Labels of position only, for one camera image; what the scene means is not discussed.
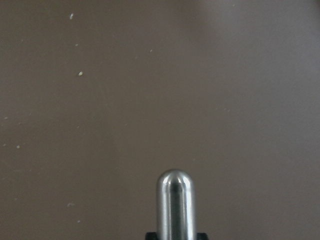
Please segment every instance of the black base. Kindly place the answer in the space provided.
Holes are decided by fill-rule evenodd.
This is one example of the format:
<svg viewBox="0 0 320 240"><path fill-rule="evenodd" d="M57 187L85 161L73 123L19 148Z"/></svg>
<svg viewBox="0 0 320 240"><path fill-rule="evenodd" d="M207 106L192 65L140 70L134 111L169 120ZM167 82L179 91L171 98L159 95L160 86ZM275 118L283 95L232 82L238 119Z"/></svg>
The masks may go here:
<svg viewBox="0 0 320 240"><path fill-rule="evenodd" d="M156 232L147 232L145 234L145 240L158 240ZM196 240L209 240L208 235L206 233L197 233Z"/></svg>

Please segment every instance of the dust particle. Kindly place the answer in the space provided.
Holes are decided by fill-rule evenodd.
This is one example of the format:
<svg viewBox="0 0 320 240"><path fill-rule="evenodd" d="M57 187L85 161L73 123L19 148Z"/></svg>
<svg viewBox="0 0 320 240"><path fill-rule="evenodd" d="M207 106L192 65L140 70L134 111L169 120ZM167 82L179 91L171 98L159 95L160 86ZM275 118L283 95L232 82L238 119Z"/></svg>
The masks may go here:
<svg viewBox="0 0 320 240"><path fill-rule="evenodd" d="M70 207L73 207L73 206L75 206L75 204L74 204L73 202L69 202L69 203L66 205L67 208L70 208Z"/></svg>

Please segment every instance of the shiny metal cylinder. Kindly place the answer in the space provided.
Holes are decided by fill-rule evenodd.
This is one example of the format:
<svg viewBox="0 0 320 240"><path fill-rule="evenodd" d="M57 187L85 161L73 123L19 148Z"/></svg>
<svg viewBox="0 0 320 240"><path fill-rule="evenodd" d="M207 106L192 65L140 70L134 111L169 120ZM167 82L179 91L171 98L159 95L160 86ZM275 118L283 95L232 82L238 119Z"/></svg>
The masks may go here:
<svg viewBox="0 0 320 240"><path fill-rule="evenodd" d="M181 170L163 173L157 182L158 240L197 240L194 184Z"/></svg>

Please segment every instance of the gray wall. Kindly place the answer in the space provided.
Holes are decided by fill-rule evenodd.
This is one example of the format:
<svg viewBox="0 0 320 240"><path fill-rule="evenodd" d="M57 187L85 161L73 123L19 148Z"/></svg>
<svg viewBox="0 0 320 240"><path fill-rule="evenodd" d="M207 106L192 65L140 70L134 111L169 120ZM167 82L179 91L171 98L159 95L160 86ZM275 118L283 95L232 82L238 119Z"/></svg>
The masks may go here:
<svg viewBox="0 0 320 240"><path fill-rule="evenodd" d="M0 144L3 240L143 240L170 168L212 240L318 240L320 4L0 1Z"/></svg>

